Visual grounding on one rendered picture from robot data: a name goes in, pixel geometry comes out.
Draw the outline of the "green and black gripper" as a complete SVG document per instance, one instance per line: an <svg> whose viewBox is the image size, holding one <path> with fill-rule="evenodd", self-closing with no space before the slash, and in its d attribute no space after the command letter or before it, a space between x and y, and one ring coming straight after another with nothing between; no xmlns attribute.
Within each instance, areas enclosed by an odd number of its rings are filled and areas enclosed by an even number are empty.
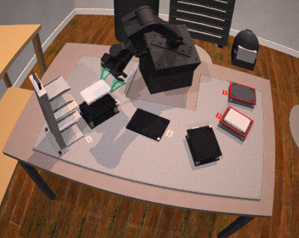
<svg viewBox="0 0 299 238"><path fill-rule="evenodd" d="M107 71L107 73L103 77L104 71ZM113 83L110 87L110 93L112 93L117 88L121 87L122 85L126 84L126 82L122 78L118 78L118 76L122 75L124 78L127 78L127 75L123 71L121 71L121 72L115 71L112 67L108 67L108 68L101 67L100 80L101 79L104 80L109 74L112 74L114 76ZM119 84L115 88L113 88L116 85L116 83L119 83Z"/></svg>

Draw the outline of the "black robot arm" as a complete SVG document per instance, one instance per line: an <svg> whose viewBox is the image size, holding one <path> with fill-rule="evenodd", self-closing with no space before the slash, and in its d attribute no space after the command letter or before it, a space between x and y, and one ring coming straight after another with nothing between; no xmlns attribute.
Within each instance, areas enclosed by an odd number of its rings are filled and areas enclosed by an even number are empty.
<svg viewBox="0 0 299 238"><path fill-rule="evenodd" d="M100 66L102 68L112 67L115 71L121 72L127 64L125 61L130 62L133 55L136 58L148 55L150 49L143 34L151 31L155 31L150 42L151 45L165 48L187 57L192 55L193 45L182 42L183 37L178 27L162 20L148 5L137 8L121 18L120 21L125 29L127 40L130 39L131 41L130 43L121 42L112 45L110 53L104 53L101 58ZM120 60L121 58L124 61Z"/></svg>

